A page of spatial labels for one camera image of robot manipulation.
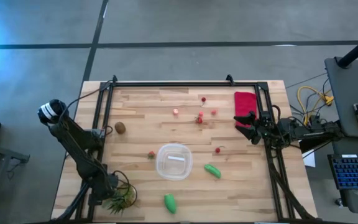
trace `clear plastic bowl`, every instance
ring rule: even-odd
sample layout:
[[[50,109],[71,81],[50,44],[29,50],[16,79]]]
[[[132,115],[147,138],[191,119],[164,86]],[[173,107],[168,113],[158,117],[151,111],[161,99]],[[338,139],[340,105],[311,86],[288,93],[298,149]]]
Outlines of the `clear plastic bowl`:
[[[193,158],[191,151],[181,144],[166,144],[160,148],[155,160],[155,168],[163,178],[183,180],[189,176]]]

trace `wooden table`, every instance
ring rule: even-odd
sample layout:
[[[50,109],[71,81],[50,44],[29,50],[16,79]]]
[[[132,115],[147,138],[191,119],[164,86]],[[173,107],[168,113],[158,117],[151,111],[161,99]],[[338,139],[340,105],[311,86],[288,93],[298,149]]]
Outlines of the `wooden table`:
[[[99,88],[100,82],[84,82],[81,95]],[[283,81],[268,81],[270,97],[291,116]],[[108,171],[123,171],[138,191],[134,206],[123,216],[111,215],[97,206],[94,222],[254,222],[276,221],[272,189],[263,141],[252,145],[234,128],[234,92],[254,92],[252,87],[125,87],[115,88],[109,124],[122,121],[123,135],[114,132],[106,138],[103,163]],[[201,98],[206,97],[201,107]],[[80,100],[75,121],[91,128],[97,94]],[[179,115],[172,115],[177,108]],[[217,109],[216,116],[211,110]],[[196,124],[199,111],[203,124]],[[103,119],[102,107],[99,127]],[[165,144],[185,144],[192,151],[191,174],[181,181],[165,180],[157,174],[155,161],[147,159],[149,151],[158,152]],[[214,153],[218,146],[225,148]],[[317,216],[309,181],[299,149],[283,150],[288,181],[300,203]],[[222,173],[216,179],[203,166],[212,164]],[[74,199],[81,179],[75,163],[68,158],[63,166],[52,218],[58,217]],[[165,208],[163,196],[171,193],[177,213]],[[280,194],[283,211],[286,205]]]

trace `computer keyboard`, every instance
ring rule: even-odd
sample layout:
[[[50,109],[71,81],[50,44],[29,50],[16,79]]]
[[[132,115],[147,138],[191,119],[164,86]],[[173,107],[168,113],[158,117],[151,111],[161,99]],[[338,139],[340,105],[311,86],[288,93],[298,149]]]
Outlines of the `computer keyboard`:
[[[328,155],[338,190],[358,190],[358,154]]]

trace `gray floor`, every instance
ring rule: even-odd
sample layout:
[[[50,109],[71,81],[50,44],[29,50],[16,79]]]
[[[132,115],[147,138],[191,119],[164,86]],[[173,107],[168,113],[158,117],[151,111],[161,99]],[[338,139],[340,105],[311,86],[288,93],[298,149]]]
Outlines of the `gray floor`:
[[[91,43],[102,0],[0,1],[0,44]],[[358,0],[113,0],[100,37],[109,42],[358,40]],[[354,46],[98,49],[90,80],[284,80],[286,85],[324,73],[324,59]],[[0,190],[0,223],[46,221],[64,150],[37,118],[50,99],[78,97],[89,49],[0,50],[0,145],[31,154]],[[326,76],[287,89],[321,89]],[[310,92],[303,92],[305,101]],[[336,120],[335,106],[321,114]],[[358,214],[337,208],[325,155],[308,175],[318,215],[358,223]]]

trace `green toy vegetable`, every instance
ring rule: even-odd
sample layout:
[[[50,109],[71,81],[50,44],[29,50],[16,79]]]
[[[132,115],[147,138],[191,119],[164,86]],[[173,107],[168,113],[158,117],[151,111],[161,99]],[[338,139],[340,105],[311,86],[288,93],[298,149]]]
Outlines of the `green toy vegetable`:
[[[204,169],[210,173],[212,173],[215,177],[221,178],[221,171],[219,171],[215,166],[212,166],[210,164],[206,164],[204,166]]]
[[[175,199],[172,194],[166,194],[164,196],[165,206],[167,207],[170,213],[175,214],[177,212],[177,204],[175,203]]]

